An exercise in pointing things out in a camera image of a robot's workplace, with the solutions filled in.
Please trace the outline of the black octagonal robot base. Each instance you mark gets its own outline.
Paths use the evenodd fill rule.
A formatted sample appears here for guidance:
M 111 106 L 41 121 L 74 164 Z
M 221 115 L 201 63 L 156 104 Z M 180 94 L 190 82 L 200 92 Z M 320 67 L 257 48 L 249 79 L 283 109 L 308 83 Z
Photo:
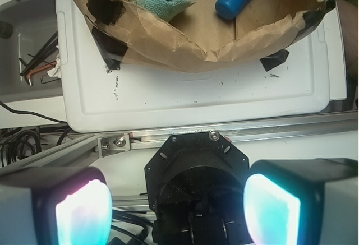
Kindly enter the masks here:
M 249 159 L 234 145 L 221 152 L 165 143 L 144 168 L 156 244 L 251 244 L 243 209 Z

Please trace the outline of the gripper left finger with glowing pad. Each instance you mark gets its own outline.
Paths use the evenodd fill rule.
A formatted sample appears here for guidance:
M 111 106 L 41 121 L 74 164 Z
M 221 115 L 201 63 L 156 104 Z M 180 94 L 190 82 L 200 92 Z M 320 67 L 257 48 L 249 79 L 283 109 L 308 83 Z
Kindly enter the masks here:
M 112 206 L 98 168 L 4 168 L 1 244 L 106 244 Z

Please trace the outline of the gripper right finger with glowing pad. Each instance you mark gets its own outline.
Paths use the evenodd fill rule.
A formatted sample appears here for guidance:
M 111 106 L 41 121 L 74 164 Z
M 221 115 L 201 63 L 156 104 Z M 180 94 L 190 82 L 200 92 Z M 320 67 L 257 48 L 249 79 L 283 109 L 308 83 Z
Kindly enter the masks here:
M 256 161 L 243 208 L 255 244 L 358 244 L 358 161 Z

